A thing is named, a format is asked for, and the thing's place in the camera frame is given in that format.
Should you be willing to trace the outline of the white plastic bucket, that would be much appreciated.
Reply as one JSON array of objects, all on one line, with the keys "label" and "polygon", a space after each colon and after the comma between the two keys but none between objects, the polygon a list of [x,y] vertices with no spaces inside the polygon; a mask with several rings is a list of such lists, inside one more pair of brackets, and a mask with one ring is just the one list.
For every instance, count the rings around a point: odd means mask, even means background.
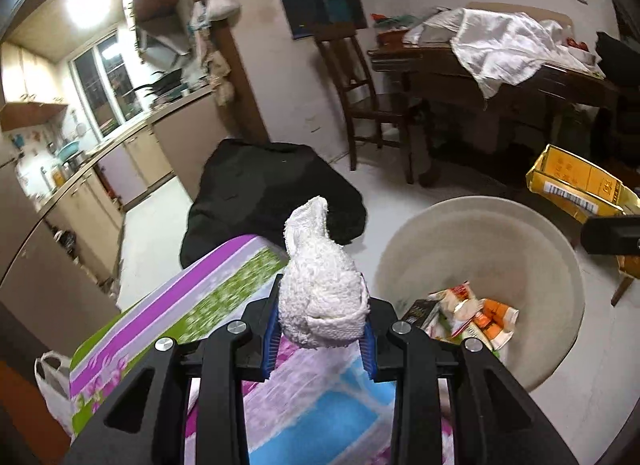
[{"label": "white plastic bucket", "polygon": [[373,292],[402,315],[414,300],[468,282],[480,298],[518,309],[506,367],[533,391],[577,341],[585,310],[575,251],[547,218],[498,197],[444,200],[392,237]]}]

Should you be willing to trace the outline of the hanging white plastic bag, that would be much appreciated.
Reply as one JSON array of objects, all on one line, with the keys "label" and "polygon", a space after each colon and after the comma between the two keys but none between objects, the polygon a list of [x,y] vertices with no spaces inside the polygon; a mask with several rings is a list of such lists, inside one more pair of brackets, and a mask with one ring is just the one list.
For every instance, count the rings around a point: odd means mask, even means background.
[{"label": "hanging white plastic bag", "polygon": [[209,22],[222,21],[237,14],[240,9],[239,0],[206,0],[206,20]]}]

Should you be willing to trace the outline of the white crumpled cloth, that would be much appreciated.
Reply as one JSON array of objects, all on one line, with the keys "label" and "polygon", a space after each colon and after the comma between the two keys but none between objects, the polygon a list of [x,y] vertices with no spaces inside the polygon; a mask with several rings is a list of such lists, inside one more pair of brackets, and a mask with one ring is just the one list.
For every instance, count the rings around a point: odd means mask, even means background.
[{"label": "white crumpled cloth", "polygon": [[416,24],[402,43],[407,47],[446,44],[488,100],[504,84],[517,86],[545,65],[594,74],[596,66],[586,59],[588,54],[576,54],[567,38],[566,28],[550,18],[537,21],[524,12],[457,8]]}]

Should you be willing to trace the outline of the white towel rag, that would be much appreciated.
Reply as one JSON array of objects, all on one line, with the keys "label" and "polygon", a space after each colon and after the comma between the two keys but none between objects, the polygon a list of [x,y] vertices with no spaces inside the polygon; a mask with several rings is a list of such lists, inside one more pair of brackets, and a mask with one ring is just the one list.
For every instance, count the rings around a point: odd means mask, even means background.
[{"label": "white towel rag", "polygon": [[284,225],[288,254],[279,285],[279,321],[289,341],[305,349],[345,347],[359,339],[369,292],[354,260],[331,240],[322,196],[296,208]]}]

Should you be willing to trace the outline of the dark wooden chair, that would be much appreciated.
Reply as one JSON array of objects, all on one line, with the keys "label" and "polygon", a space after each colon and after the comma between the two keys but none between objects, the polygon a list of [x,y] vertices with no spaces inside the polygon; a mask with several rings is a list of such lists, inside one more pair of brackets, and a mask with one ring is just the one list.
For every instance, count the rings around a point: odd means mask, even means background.
[{"label": "dark wooden chair", "polygon": [[413,184],[410,128],[424,114],[421,102],[401,93],[378,93],[352,23],[311,27],[314,43],[326,64],[343,111],[349,168],[358,165],[359,142],[396,147],[400,151],[406,182]]}]

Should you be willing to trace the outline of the bread snack bag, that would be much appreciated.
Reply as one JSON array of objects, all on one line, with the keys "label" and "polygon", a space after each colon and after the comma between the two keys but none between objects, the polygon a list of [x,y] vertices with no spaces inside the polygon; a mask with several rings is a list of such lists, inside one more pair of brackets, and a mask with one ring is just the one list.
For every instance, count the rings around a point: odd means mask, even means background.
[{"label": "bread snack bag", "polygon": [[476,297],[469,282],[434,292],[428,298],[438,302],[439,311],[454,337],[466,329],[483,307],[482,300]]}]

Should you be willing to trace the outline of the black cigarette pack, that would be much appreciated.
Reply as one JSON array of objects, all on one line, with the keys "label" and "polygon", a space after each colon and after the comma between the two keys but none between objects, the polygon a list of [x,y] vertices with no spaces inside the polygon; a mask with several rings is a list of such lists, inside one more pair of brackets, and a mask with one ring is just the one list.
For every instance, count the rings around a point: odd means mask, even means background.
[{"label": "black cigarette pack", "polygon": [[439,316],[439,301],[431,299],[416,300],[401,318],[416,329],[426,332],[427,327]]}]

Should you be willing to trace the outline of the kitchen window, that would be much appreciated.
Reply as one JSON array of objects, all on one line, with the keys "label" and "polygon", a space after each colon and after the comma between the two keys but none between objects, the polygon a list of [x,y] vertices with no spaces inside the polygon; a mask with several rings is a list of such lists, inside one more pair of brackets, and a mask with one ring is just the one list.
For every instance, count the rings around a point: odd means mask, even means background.
[{"label": "kitchen window", "polygon": [[72,58],[70,71],[100,139],[142,114],[116,32]]}]

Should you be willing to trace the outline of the black cloth covered object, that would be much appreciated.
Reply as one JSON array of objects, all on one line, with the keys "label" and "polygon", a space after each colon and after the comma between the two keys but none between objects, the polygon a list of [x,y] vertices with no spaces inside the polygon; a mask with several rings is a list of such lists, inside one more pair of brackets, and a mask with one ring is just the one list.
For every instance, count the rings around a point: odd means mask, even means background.
[{"label": "black cloth covered object", "polygon": [[204,165],[180,249],[183,268],[245,234],[284,245],[285,221],[309,199],[329,205],[329,234],[348,245],[366,229],[360,192],[310,146],[221,141]]}]

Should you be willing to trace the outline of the gold cardboard box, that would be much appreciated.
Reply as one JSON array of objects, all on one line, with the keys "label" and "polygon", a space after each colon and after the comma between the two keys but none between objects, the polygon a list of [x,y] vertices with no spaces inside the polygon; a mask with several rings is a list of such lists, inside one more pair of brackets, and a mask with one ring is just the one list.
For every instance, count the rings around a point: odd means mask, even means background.
[{"label": "gold cardboard box", "polygon": [[[639,196],[620,179],[551,144],[526,173],[526,183],[529,191],[550,200],[582,226],[592,217],[639,214]],[[639,256],[614,257],[620,272],[639,276]]]}]

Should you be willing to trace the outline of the kitchen base cabinets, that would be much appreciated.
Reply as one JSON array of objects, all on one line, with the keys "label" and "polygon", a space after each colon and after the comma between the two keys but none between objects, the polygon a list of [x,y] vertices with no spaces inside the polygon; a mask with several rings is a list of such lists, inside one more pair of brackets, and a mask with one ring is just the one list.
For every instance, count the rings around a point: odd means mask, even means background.
[{"label": "kitchen base cabinets", "polygon": [[202,88],[97,147],[62,188],[36,208],[1,144],[1,322],[20,322],[45,346],[70,353],[115,318],[108,286],[119,277],[125,213],[98,171],[105,157],[129,154],[150,194],[177,178],[190,197],[206,159],[234,125]]}]

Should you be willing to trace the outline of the orange paper cup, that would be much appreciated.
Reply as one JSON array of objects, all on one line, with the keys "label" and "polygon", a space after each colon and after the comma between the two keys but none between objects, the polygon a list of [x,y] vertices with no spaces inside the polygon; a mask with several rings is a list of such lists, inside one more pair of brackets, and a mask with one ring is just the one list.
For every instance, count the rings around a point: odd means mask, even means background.
[{"label": "orange paper cup", "polygon": [[474,317],[475,324],[487,337],[494,350],[500,350],[512,338],[520,311],[500,301],[485,298]]}]

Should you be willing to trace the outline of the floral purple tablecloth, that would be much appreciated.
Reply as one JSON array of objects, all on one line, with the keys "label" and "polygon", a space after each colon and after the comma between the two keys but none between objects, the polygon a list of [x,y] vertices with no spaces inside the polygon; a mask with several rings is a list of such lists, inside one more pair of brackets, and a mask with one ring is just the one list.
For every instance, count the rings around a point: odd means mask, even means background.
[{"label": "floral purple tablecloth", "polygon": [[372,300],[358,346],[283,338],[284,258],[222,243],[106,324],[70,368],[69,464],[439,464],[436,349]]}]

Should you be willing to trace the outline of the dark wooden table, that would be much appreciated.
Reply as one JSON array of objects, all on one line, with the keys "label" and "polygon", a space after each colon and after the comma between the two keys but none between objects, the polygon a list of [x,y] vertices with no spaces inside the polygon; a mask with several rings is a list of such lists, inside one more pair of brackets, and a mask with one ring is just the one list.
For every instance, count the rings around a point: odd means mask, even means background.
[{"label": "dark wooden table", "polygon": [[614,110],[620,95],[612,82],[546,64],[532,78],[503,84],[485,98],[448,44],[388,44],[368,57],[373,70],[390,76],[406,95],[472,114],[472,138],[447,141],[436,158],[472,167],[510,188],[525,185],[525,173],[552,142],[554,118],[563,110],[575,104]]}]

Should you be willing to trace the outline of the range hood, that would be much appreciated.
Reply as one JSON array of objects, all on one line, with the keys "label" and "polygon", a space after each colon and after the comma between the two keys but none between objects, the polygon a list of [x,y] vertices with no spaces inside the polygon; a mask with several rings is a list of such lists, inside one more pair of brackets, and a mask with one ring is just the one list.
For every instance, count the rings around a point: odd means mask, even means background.
[{"label": "range hood", "polygon": [[162,72],[184,67],[192,60],[186,29],[175,13],[137,23],[136,35],[141,60]]}]

